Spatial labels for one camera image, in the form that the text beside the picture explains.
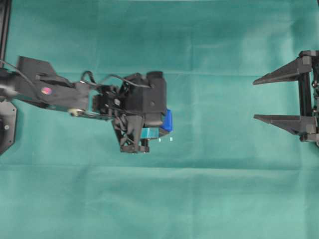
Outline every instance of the cable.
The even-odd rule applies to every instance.
[[[120,80],[122,80],[122,81],[124,81],[124,82],[126,82],[126,83],[128,83],[128,84],[130,84],[130,85],[132,85],[132,86],[143,87],[143,88],[151,88],[151,86],[136,84],[136,83],[134,83],[134,82],[132,82],[132,81],[129,81],[129,80],[123,78],[123,77],[120,77],[120,76],[114,75],[114,74],[109,74],[109,75],[107,75],[106,77],[103,78],[103,80],[102,80],[101,82],[99,82],[99,84],[101,84],[102,82],[108,80],[108,79],[111,78],[111,77],[118,78],[118,79],[120,79]]]
[[[23,78],[25,81],[27,81],[28,84],[32,87],[32,89],[33,89],[33,91],[34,91],[34,94],[35,94],[35,96],[36,96],[36,99],[39,100],[39,101],[41,101],[41,102],[43,102],[43,99],[41,99],[41,97],[39,97],[39,95],[38,95],[38,91],[37,91],[37,88],[36,88],[35,84],[34,84],[25,74],[23,74],[23,73],[22,73],[18,68],[16,68],[14,65],[12,65],[12,64],[10,64],[10,63],[8,63],[8,62],[2,60],[2,59],[0,59],[0,62],[2,62],[3,64],[9,65],[9,66],[11,66],[12,68],[14,68],[14,69],[22,76],[22,78]]]
[[[90,78],[90,80],[91,80],[92,83],[94,83],[94,84],[96,83],[95,80],[94,80],[94,77],[93,77],[93,73],[92,73],[91,71],[85,71],[85,72],[83,72],[83,73],[82,73],[82,76],[81,76],[81,81],[85,82],[84,77],[85,77],[86,75],[89,76],[89,78]]]

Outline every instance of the blue object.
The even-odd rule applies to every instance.
[[[162,129],[165,129],[168,132],[173,131],[173,116],[171,114],[171,110],[167,109],[166,116],[164,118],[164,123],[161,126]]]
[[[158,138],[159,128],[142,128],[141,138]]]

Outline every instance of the sticker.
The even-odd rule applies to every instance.
[[[44,93],[45,95],[51,95],[52,94],[52,89],[49,87],[43,87],[41,89],[41,92]]]

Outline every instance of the black robotic arm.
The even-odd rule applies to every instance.
[[[104,79],[121,79],[123,83],[118,87],[96,83],[89,71],[80,81],[71,83],[58,76],[48,62],[27,57],[19,57],[14,68],[15,72],[0,68],[0,153],[14,143],[16,108],[11,99],[74,117],[112,120],[121,152],[149,152],[150,139],[172,131],[162,72],[149,72],[145,77],[139,73],[124,78],[109,75]],[[84,79],[85,74],[90,82]],[[91,91],[97,94],[88,110]]]

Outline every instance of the green fabric backdrop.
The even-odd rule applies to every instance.
[[[174,132],[128,155],[109,122],[14,101],[0,238],[318,238],[319,149],[253,119],[299,114],[297,83],[252,86],[318,42],[316,0],[13,0],[7,61],[162,70]]]

